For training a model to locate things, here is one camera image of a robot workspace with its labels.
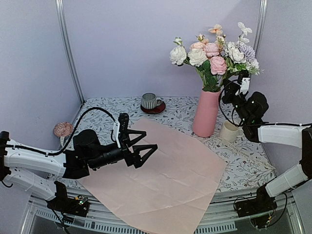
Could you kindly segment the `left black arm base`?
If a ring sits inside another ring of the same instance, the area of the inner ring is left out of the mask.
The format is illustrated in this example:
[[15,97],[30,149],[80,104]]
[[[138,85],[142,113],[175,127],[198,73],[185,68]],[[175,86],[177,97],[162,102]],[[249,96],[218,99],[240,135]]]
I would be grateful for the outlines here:
[[55,197],[50,201],[46,201],[47,208],[59,211],[62,214],[86,217],[90,207],[88,198],[83,195],[69,198],[64,184],[59,181],[55,181],[54,184],[56,186]]

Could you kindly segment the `peach blossom flower stem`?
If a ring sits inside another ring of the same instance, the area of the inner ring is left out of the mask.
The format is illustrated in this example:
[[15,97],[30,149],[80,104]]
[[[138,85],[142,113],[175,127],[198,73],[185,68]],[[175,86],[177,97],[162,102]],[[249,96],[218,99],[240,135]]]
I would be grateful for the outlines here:
[[216,35],[215,44],[221,47],[225,44],[226,35],[223,34],[223,28],[220,24],[215,24],[213,28],[208,29],[208,32]]

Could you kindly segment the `pink rose flower stem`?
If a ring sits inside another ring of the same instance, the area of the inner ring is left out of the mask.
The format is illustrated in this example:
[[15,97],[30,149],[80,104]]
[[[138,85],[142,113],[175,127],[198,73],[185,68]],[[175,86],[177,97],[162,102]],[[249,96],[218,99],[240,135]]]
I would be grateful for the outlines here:
[[209,42],[209,39],[205,38],[205,35],[202,35],[202,34],[197,35],[196,38],[197,38],[198,42],[193,43],[190,46],[190,50],[201,49],[204,52],[207,52],[206,46]]

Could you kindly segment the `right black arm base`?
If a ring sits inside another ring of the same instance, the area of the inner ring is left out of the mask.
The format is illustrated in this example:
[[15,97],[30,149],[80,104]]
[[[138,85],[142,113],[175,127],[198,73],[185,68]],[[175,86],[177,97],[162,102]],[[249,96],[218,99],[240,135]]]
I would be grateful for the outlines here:
[[[255,198],[249,199],[240,196],[234,201],[234,210],[237,212],[238,217],[258,215],[269,211],[274,214],[276,208],[275,198],[268,195],[265,186],[261,186],[256,190]],[[251,224],[256,229],[267,228],[271,223],[273,214],[252,218]]]

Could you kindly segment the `pale pink flower stem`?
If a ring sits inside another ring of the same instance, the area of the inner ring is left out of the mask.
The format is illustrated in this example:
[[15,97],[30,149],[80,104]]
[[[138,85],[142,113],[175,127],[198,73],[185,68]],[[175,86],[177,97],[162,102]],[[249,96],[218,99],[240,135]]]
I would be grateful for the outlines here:
[[204,52],[210,61],[211,73],[213,75],[224,75],[227,71],[225,59],[220,55],[219,48],[215,43],[207,43]]

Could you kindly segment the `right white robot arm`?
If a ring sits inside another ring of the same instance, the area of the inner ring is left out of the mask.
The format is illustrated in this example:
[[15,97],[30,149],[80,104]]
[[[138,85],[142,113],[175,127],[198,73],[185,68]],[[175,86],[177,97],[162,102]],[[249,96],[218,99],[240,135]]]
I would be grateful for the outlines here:
[[237,112],[237,127],[250,142],[261,143],[277,166],[278,176],[257,190],[252,202],[255,212],[261,213],[271,204],[271,198],[294,190],[312,178],[312,125],[264,122],[269,108],[264,94],[254,92],[246,97],[248,78],[238,82],[224,81],[220,101],[229,103]]

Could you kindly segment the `cream printed ribbon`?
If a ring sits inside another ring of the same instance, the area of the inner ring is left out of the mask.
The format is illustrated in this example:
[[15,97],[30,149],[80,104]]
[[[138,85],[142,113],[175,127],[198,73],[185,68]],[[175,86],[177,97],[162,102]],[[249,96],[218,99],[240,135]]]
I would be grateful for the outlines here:
[[237,147],[234,144],[226,141],[223,138],[220,138],[218,136],[213,136],[209,138],[210,140],[218,141],[219,143],[226,146],[228,149],[230,149],[232,152],[237,153],[241,156],[244,156],[246,159],[252,160],[254,162],[262,164],[265,168],[268,168],[270,170],[275,170],[275,167],[272,166],[268,161],[265,161],[263,158],[264,156],[261,155],[258,152],[248,151],[243,148]]

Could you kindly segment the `white blue hydrangea stem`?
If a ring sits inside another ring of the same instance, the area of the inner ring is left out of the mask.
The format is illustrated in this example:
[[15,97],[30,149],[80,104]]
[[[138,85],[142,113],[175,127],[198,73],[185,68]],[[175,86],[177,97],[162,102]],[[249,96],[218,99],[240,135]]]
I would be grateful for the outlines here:
[[227,42],[224,44],[224,59],[227,65],[224,79],[232,76],[238,76],[241,72],[247,72],[249,75],[259,75],[261,69],[255,56],[253,47],[246,45],[241,41]]

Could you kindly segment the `pink wrapping paper sheet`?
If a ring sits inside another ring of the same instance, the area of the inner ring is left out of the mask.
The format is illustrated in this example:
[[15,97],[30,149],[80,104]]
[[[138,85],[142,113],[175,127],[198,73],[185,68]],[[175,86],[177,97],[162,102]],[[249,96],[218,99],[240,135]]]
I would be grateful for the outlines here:
[[158,208],[159,199],[180,205],[213,198],[227,165],[224,160],[196,138],[147,118],[132,128],[146,131],[141,143],[157,144],[158,149],[138,169],[120,161],[80,179],[96,199],[111,208],[143,200],[147,211]]

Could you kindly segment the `white ranunculus flower stem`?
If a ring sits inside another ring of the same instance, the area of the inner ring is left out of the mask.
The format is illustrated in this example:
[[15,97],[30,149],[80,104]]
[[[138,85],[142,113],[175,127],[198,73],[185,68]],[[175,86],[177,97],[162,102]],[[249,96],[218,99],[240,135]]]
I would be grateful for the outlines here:
[[247,38],[247,36],[248,34],[251,34],[253,30],[250,27],[246,27],[242,22],[238,22],[237,26],[242,31],[241,35],[238,37],[238,40],[243,43],[249,43],[250,40]]

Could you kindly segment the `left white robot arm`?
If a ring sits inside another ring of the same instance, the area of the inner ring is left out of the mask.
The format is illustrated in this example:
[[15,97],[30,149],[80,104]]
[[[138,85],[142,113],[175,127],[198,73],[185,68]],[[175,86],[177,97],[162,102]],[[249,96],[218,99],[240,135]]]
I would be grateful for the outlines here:
[[9,133],[0,133],[0,179],[17,183],[41,198],[50,201],[63,212],[73,204],[63,193],[57,194],[56,186],[45,183],[43,178],[31,173],[42,171],[66,179],[81,179],[89,176],[90,170],[124,160],[128,167],[141,167],[157,150],[156,144],[137,145],[146,136],[145,131],[129,130],[121,143],[101,145],[94,130],[83,130],[74,136],[74,150],[44,152],[28,150],[25,145],[9,138]]

